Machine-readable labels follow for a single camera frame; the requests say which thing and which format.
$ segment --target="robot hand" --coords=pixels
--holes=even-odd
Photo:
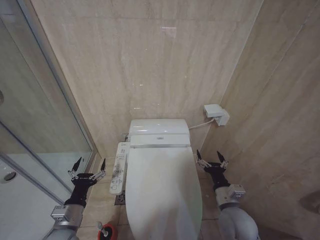
[[[86,199],[89,188],[95,185],[106,175],[106,159],[103,160],[100,172],[96,174],[79,173],[76,175],[76,171],[79,168],[81,159],[82,158],[80,157],[79,160],[73,165],[72,170],[68,171],[71,177],[71,182],[74,184],[74,189],[71,197],[65,201],[64,205],[77,204],[85,208],[87,204]]]

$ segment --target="toilet seat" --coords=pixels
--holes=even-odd
[[[191,147],[131,148],[126,212],[135,240],[196,240],[202,197]]]

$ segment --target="power cord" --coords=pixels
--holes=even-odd
[[[189,127],[189,129],[195,129],[195,128],[198,128],[198,127],[200,127],[202,125],[206,125],[206,124],[212,123],[214,120],[215,120],[215,118],[212,118],[210,121],[207,121],[205,123],[201,123],[199,125],[191,126],[191,127]]]

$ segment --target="toilet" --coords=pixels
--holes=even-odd
[[[135,119],[125,185],[135,240],[196,240],[202,196],[184,119]]]

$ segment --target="toilet tank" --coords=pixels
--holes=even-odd
[[[186,134],[190,135],[184,119],[134,119],[131,121],[129,135]]]
[[[187,147],[190,133],[184,119],[134,119],[128,141],[131,147]]]

